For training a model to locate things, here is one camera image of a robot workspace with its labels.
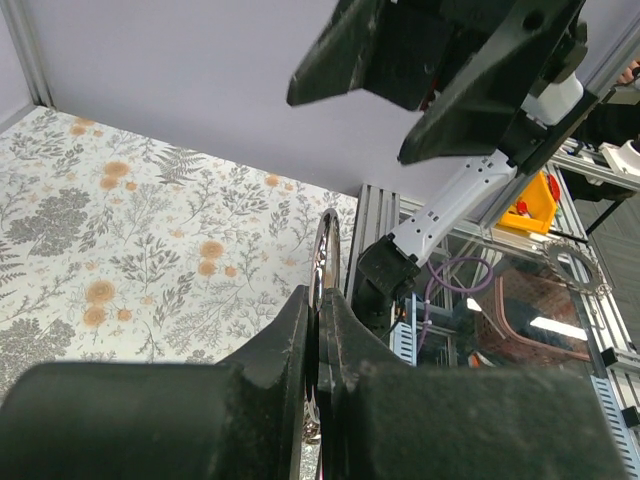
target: silver metal ring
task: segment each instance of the silver metal ring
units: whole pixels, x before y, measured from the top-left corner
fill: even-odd
[[[325,290],[340,286],[340,221],[338,213],[328,208],[320,217],[318,233],[311,257],[311,281],[309,283],[309,308],[312,315],[312,331],[322,307]],[[308,392],[309,416],[311,421],[320,423],[320,412],[316,405],[315,385]]]

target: white plastic part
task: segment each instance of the white plastic part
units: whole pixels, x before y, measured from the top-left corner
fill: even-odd
[[[517,169],[509,166],[508,160],[499,150],[490,157],[458,159],[460,169],[440,190],[436,200],[391,230],[393,243],[407,257],[415,255],[419,267],[424,265],[433,249],[459,221],[515,178]]]
[[[551,83],[538,98],[527,95],[522,108],[545,125],[557,125],[575,107],[584,93],[584,87],[572,73],[562,83]]]
[[[640,177],[640,153],[631,146],[631,140],[620,148],[603,143],[600,151],[616,174]]]

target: fern print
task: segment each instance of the fern print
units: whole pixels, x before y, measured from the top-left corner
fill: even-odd
[[[202,168],[197,166],[202,160],[204,157],[195,150],[169,146],[151,162],[160,168],[160,175],[156,175],[162,179],[160,183],[184,185],[195,181],[190,176]]]
[[[9,253],[9,245],[0,240],[0,300],[4,300],[9,295],[15,293],[15,290],[3,291],[3,287],[6,287],[9,283],[13,282],[17,278],[26,275],[24,272],[12,271],[22,266],[22,263],[10,262],[19,255]]]

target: gray leaf print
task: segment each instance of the gray leaf print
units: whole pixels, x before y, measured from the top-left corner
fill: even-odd
[[[190,272],[178,277],[178,287],[171,287],[162,293],[162,304],[156,307],[153,314],[153,324],[162,328],[164,322],[171,317],[176,317],[184,306],[185,296],[191,291],[191,283],[195,273]]]
[[[198,189],[195,191],[197,201],[187,200],[191,216],[187,218],[182,225],[190,222],[202,211],[211,210],[216,203],[216,194],[219,193],[215,188],[215,180],[213,174],[209,170],[201,170],[200,175],[202,179],[198,181]]]
[[[147,322],[144,322],[147,327],[147,336],[144,344],[136,352],[137,355],[142,353],[147,354],[147,363],[153,363],[156,357],[164,357],[164,349],[160,346],[160,343],[154,338],[153,331]]]
[[[231,324],[227,326],[227,335],[233,338],[251,338],[253,336],[249,327],[237,319],[231,320]]]
[[[193,364],[211,364],[215,362],[215,357],[213,355],[207,355],[204,350],[194,350],[185,361],[185,363]]]
[[[289,210],[290,202],[289,200],[285,200],[284,202],[280,202],[278,204],[278,210],[271,213],[271,223],[269,224],[269,234],[277,239],[280,232],[284,231],[289,224],[289,219],[287,218],[291,213]]]
[[[249,167],[246,165],[240,165],[239,163],[234,163],[233,168],[229,172],[229,184],[232,187],[237,187],[238,185],[242,185],[245,183],[247,179],[247,175],[249,174]]]
[[[313,234],[313,224],[314,222],[318,222],[317,218],[312,217],[312,209],[309,199],[305,195],[296,195],[296,200],[298,200],[298,203],[300,204],[296,209],[298,215],[294,219],[297,225],[291,227],[291,230],[293,230],[298,243],[293,250],[291,250],[292,252],[295,252],[300,245],[302,245],[302,243]]]
[[[247,318],[253,327],[253,335],[256,335],[262,327],[271,322],[278,313],[276,305],[278,301],[268,292],[262,292],[258,298],[248,298],[247,306],[251,310],[244,310],[242,317]]]
[[[42,115],[38,115],[31,122],[31,131],[33,133],[44,132],[49,130],[58,122],[58,115],[53,110],[45,110]]]
[[[58,158],[53,167],[55,178],[64,177],[72,173],[74,167],[80,164],[79,155],[84,152],[82,145],[76,144],[73,148],[67,150],[63,157]]]
[[[256,261],[260,258],[260,254],[258,251],[260,250],[260,239],[262,235],[258,232],[254,232],[253,235],[247,241],[247,248],[238,253],[240,258],[242,258],[242,262],[238,265],[238,268],[242,273],[244,273],[247,277],[247,283],[249,284],[249,288],[253,290],[251,286],[251,279],[256,274],[256,272],[260,269],[259,266],[256,266]]]
[[[197,166],[202,160],[204,157],[195,150],[168,146],[151,162],[160,168],[160,183],[184,185],[183,182],[194,181],[189,176],[202,168]]]
[[[77,240],[88,216],[82,209],[89,203],[89,194],[76,188],[59,194],[42,200],[35,215],[11,222],[6,233],[9,239],[18,244],[35,242],[27,256],[62,255]]]
[[[233,189],[221,187],[222,205],[229,210],[229,217],[264,212],[269,208],[264,199],[265,192],[259,183],[244,183]]]
[[[140,140],[140,135],[136,135],[132,132],[119,131],[113,135],[107,142],[107,148],[111,149],[111,157],[116,153],[118,155],[131,155],[137,150],[137,144]]]
[[[147,233],[153,223],[154,215],[166,210],[171,205],[171,200],[162,195],[163,187],[160,185],[142,185],[131,200],[131,207],[125,213],[128,223],[114,222],[114,233],[124,240],[126,244],[132,235]]]
[[[35,138],[18,132],[13,136],[9,151],[13,153],[16,160],[54,160],[63,155],[64,141],[63,132],[48,130],[44,132],[43,138]]]
[[[0,203],[0,230],[4,230],[5,221],[14,213],[20,211],[18,204],[27,199],[29,186],[38,181],[38,177],[27,177],[15,172],[9,174],[8,180],[4,183],[4,199]],[[10,187],[17,185],[17,190],[11,192]]]
[[[338,208],[341,196],[338,192],[324,192],[322,195],[324,208]]]
[[[87,252],[96,246],[96,237],[109,233],[109,226],[113,222],[113,208],[105,206],[102,212],[89,218],[87,231],[82,235],[80,251]]]
[[[116,359],[116,352],[82,352],[80,360],[83,362],[110,362]]]
[[[111,257],[109,261],[125,274],[127,280],[142,283],[146,293],[150,284],[160,280],[167,271],[176,266],[180,256],[167,249],[166,243],[152,234],[144,238],[139,237],[135,245],[141,249],[137,255]]]
[[[282,278],[277,273],[273,274],[272,277],[273,285],[278,288],[278,292],[280,296],[283,298],[288,298],[293,291],[290,287],[290,282],[287,282],[284,278]]]
[[[8,253],[8,252],[9,252],[9,245],[4,241],[0,240],[0,300],[7,298],[9,295],[15,292],[15,290],[2,291],[2,287],[11,283],[16,278],[26,275],[25,272],[11,271],[11,270],[15,270],[18,267],[21,267],[22,263],[16,263],[16,262],[9,263],[9,260],[18,258],[19,255]]]
[[[229,321],[229,312],[242,307],[238,293],[244,285],[223,282],[213,287],[209,292],[211,297],[202,302],[198,310],[182,315],[167,335],[169,346],[178,355],[185,353],[194,340],[208,348],[217,347],[222,337],[223,319]]]
[[[62,287],[75,278],[78,270],[80,270],[80,263],[70,264],[64,276],[56,275],[53,282],[51,282],[51,285],[40,287],[40,293],[36,298],[31,298],[29,295],[25,295],[22,298],[22,302],[18,309],[7,318],[0,320],[0,323],[7,322],[27,314],[32,314],[34,312],[39,312],[47,308],[49,306],[49,300],[66,293],[62,290]]]
[[[60,319],[44,330],[35,318],[15,320],[0,331],[0,399],[29,367],[64,355],[74,336],[73,328]]]

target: floral tablecloth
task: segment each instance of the floral tablecloth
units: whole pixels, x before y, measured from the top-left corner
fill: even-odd
[[[356,202],[37,108],[0,135],[0,400],[40,362],[220,360],[308,284],[327,207],[348,258]]]

